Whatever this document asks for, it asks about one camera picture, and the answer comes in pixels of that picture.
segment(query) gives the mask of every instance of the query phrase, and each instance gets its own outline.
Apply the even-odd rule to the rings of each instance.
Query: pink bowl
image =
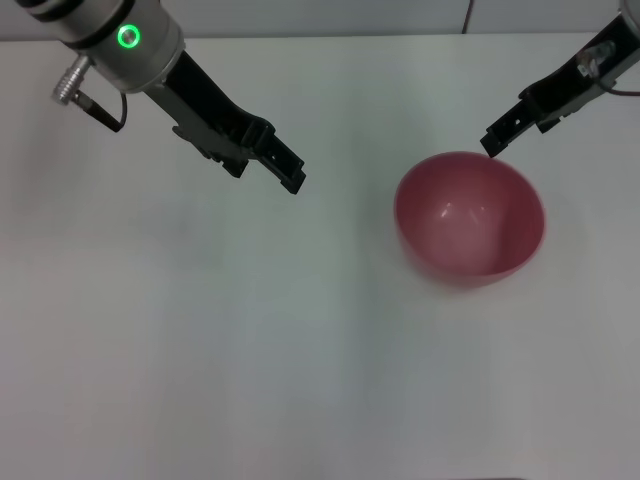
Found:
[[[396,225],[419,269],[459,286],[483,286],[522,268],[542,245],[544,207],[510,166],[468,152],[437,155],[398,187]]]

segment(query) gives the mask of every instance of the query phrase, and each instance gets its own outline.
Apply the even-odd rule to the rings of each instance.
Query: white wall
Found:
[[[190,36],[455,33],[468,0],[165,0]],[[217,14],[210,15],[211,4]],[[476,0],[471,31],[594,31],[618,0]],[[13,0],[0,4],[0,39],[45,38]]]

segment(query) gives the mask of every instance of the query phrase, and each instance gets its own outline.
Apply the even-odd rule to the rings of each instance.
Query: metal connector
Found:
[[[56,88],[53,89],[51,98],[60,105],[69,105],[80,89],[85,74],[91,68],[92,62],[86,55],[78,55],[71,67],[64,73]]]

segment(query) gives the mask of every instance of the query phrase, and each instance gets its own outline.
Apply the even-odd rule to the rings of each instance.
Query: black cable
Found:
[[[118,133],[127,123],[127,115],[129,113],[127,96],[124,93],[121,93],[120,98],[122,99],[122,116],[120,117],[120,122],[113,118],[109,112],[102,108],[95,100],[80,90],[76,92],[76,95],[73,98],[73,103],[78,105],[85,113],[87,113],[87,115],[90,115],[105,127]]]
[[[127,96],[124,93],[120,94],[122,100],[122,115],[120,116],[120,130],[127,124],[127,116],[129,115],[129,106],[127,105]]]
[[[598,85],[605,92],[615,95],[617,97],[640,97],[640,92],[627,92],[624,90],[614,90],[613,88],[607,87],[604,83],[602,83],[602,79],[600,77],[592,77],[593,81],[596,85]]]
[[[473,8],[476,6],[476,0],[469,0],[469,8],[467,9],[467,16],[464,18],[464,25],[462,27],[462,34],[466,35],[469,31],[469,24],[471,23],[471,17],[473,16]]]

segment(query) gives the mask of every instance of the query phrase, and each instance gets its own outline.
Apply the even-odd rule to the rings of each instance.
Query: bowl rim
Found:
[[[471,156],[477,157],[478,159],[490,160],[490,161],[493,161],[493,162],[497,162],[500,166],[505,167],[507,170],[510,170],[512,173],[514,173],[520,179],[522,179],[527,184],[527,186],[530,188],[530,190],[533,192],[534,197],[535,197],[538,205],[540,206],[540,212],[542,213],[542,232],[540,233],[540,239],[538,240],[538,244],[537,244],[536,248],[533,250],[533,252],[523,262],[521,262],[520,264],[516,265],[515,267],[512,267],[512,268],[510,268],[508,270],[504,270],[504,271],[501,271],[501,272],[495,272],[495,273],[490,273],[490,274],[470,274],[470,275],[466,275],[466,274],[451,273],[451,272],[449,272],[447,270],[435,267],[431,263],[429,263],[426,260],[424,260],[423,257],[415,251],[415,248],[411,245],[411,242],[409,242],[409,240],[407,239],[407,234],[404,232],[402,226],[400,225],[400,220],[398,218],[398,197],[400,196],[400,192],[402,191],[402,188],[406,185],[406,183],[408,182],[408,180],[411,177],[411,175],[418,168],[423,166],[424,164],[430,163],[430,162],[432,162],[434,160],[437,160],[439,158],[442,158],[442,157],[449,157],[449,156],[454,156],[454,155],[471,155]],[[410,253],[411,257],[413,258],[413,260],[418,262],[419,265],[423,269],[428,270],[432,274],[436,274],[436,275],[438,275],[440,277],[449,278],[449,279],[464,278],[464,279],[468,279],[468,280],[472,280],[473,281],[473,280],[480,280],[480,279],[485,279],[485,280],[486,279],[501,279],[501,278],[508,277],[508,276],[512,275],[513,273],[517,272],[518,270],[520,270],[521,268],[523,268],[531,260],[533,260],[533,258],[540,252],[540,249],[544,245],[544,240],[545,240],[545,238],[547,236],[547,211],[545,209],[544,203],[542,202],[542,198],[540,197],[540,194],[538,193],[536,188],[531,184],[531,182],[523,174],[521,174],[518,170],[516,170],[514,167],[512,167],[508,163],[503,162],[502,160],[500,160],[498,158],[491,158],[488,155],[484,155],[482,153],[467,152],[467,151],[463,151],[463,150],[455,151],[455,152],[439,153],[437,155],[433,155],[431,157],[428,157],[428,158],[418,162],[413,167],[411,167],[411,169],[402,177],[402,180],[400,181],[400,183],[398,184],[398,188],[396,189],[396,193],[395,193],[394,200],[393,200],[393,216],[394,216],[394,221],[395,221],[395,225],[396,225],[396,230],[398,232],[398,236],[400,237],[400,240],[401,240],[401,243],[402,243],[402,247],[405,249],[405,251]]]

